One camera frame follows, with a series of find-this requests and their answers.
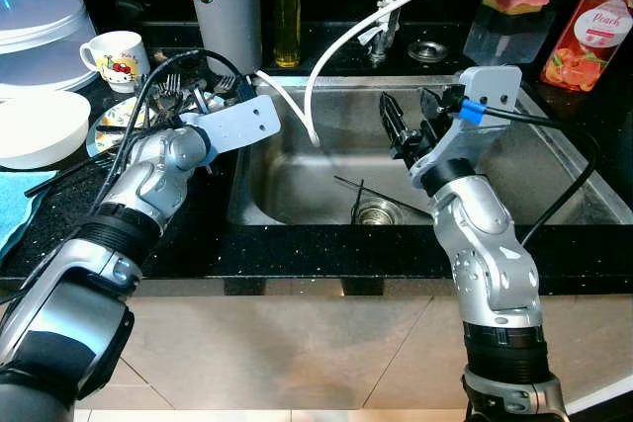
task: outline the stainless steel sink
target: stainless steel sink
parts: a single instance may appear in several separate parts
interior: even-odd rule
[[[306,78],[277,78],[302,104]],[[428,197],[415,189],[402,160],[392,160],[378,103],[383,91],[399,102],[410,127],[420,119],[420,91],[436,92],[452,76],[321,78],[313,108],[321,149],[313,148],[300,122],[271,88],[282,121],[280,133],[239,152],[228,206],[236,224],[430,224]],[[517,109],[543,115],[523,91]],[[530,224],[584,168],[586,161],[556,130],[512,124],[478,164],[517,224]],[[346,184],[360,184],[381,196]],[[631,224],[633,212],[593,173],[586,185],[549,221]]]

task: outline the stacked containers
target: stacked containers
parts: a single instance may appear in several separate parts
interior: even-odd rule
[[[94,36],[83,0],[0,0],[0,101],[92,81],[78,51]]]

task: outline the white hose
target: white hose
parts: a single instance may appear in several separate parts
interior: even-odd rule
[[[297,116],[299,121],[301,121],[301,124],[303,124],[306,130],[308,131],[308,135],[310,136],[310,142],[312,142],[315,147],[319,147],[320,140],[318,139],[318,135],[317,135],[317,132],[315,131],[315,128],[310,127],[310,123],[306,119],[306,116],[304,115],[303,111],[301,110],[297,102],[290,96],[290,94],[288,94],[288,91],[286,91],[281,84],[275,81],[275,79],[273,79],[268,74],[264,73],[262,70],[255,71],[255,75],[261,78],[265,83],[267,83],[270,87],[272,87],[275,91],[277,91],[281,95],[282,98],[284,98],[286,103],[288,103],[288,106],[290,106],[290,109],[292,109],[293,113],[295,113],[295,116]]]
[[[311,142],[315,147],[319,147],[317,132],[315,131],[315,124],[313,122],[313,114],[312,114],[312,96],[313,89],[315,87],[315,82],[317,81],[318,74],[323,69],[325,64],[329,61],[329,59],[348,41],[353,39],[356,35],[358,35],[363,29],[369,27],[374,22],[376,22],[381,17],[393,12],[394,10],[400,9],[404,4],[407,4],[411,0],[395,0],[390,3],[388,6],[383,7],[382,9],[374,12],[372,15],[367,17],[366,19],[360,21],[354,27],[349,29],[345,34],[343,34],[336,42],[334,42],[318,59],[315,67],[313,68],[312,73],[310,73],[310,77],[308,78],[308,83],[306,85],[306,92],[304,95],[304,126],[308,130],[308,134],[310,135]]]

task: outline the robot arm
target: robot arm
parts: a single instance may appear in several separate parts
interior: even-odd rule
[[[20,422],[72,420],[73,405],[105,385],[134,325],[125,300],[139,265],[185,200],[187,181],[219,153],[279,131],[268,96],[135,144],[97,211],[26,282],[0,328],[0,413]]]
[[[511,111],[520,78],[516,67],[469,68],[460,76],[459,97]],[[440,110],[454,106],[450,95]],[[409,130],[401,115],[384,95],[381,117],[392,154],[431,197],[435,235],[451,263],[468,354],[468,420],[568,421],[560,383],[549,371],[536,266],[488,179],[473,169],[508,121],[466,112],[438,139],[441,125]]]

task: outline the white mug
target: white mug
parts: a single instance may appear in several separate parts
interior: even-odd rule
[[[149,74],[142,38],[135,32],[107,32],[95,37],[79,47],[79,56],[118,93],[133,93],[136,79]]]

